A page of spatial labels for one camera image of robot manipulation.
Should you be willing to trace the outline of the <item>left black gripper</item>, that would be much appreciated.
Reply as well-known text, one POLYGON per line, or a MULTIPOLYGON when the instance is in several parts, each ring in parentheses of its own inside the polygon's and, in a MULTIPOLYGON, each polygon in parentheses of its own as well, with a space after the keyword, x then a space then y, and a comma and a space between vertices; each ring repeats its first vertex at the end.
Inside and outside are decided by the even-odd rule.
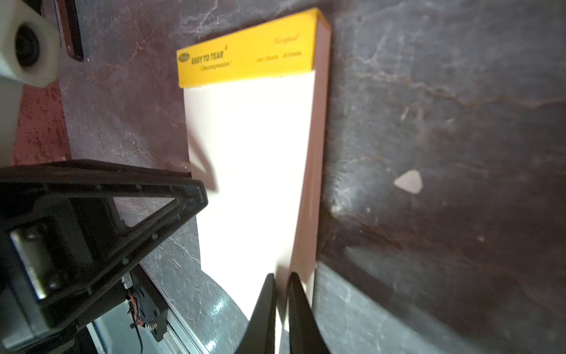
POLYGON ((1 169, 1 352, 51 353, 208 204, 189 174, 94 160, 1 169))

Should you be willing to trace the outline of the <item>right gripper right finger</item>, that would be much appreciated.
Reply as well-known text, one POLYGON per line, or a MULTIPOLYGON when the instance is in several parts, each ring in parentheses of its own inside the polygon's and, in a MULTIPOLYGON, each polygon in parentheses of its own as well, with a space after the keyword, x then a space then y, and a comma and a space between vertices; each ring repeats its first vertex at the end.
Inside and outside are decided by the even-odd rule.
POLYGON ((302 282, 296 272, 290 275, 287 297, 290 352, 292 354, 330 354, 318 330, 302 282))

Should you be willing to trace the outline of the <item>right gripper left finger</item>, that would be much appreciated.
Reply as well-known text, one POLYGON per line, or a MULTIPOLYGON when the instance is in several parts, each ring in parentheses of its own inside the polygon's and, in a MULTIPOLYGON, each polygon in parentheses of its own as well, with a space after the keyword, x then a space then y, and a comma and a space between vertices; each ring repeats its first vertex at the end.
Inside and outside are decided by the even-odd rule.
POLYGON ((276 319, 277 285, 274 274, 268 274, 235 354, 274 354, 276 319))

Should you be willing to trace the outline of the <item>yellow-top beige memo pad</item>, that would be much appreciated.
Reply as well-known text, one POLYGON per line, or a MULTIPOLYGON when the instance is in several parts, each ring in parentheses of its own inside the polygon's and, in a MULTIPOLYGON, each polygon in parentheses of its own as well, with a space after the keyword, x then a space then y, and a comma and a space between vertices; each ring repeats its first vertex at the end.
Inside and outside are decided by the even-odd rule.
POLYGON ((268 274, 314 291, 331 39, 314 7, 176 53, 201 268, 246 317, 268 274))

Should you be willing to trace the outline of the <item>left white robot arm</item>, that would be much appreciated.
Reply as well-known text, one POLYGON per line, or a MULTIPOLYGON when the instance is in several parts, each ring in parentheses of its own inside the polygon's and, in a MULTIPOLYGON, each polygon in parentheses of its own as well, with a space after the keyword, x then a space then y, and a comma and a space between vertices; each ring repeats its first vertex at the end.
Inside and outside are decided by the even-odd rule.
POLYGON ((1 351, 61 353, 122 302, 156 341, 168 306, 140 262, 208 204, 187 173, 74 160, 1 169, 1 351))

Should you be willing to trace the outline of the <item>small black device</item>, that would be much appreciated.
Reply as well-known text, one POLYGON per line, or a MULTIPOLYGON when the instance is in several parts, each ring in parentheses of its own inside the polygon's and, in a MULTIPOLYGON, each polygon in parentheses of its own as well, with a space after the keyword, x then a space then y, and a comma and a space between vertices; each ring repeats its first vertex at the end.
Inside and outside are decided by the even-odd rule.
POLYGON ((85 57, 75 0, 55 0, 55 8, 67 55, 77 62, 83 62, 85 57))

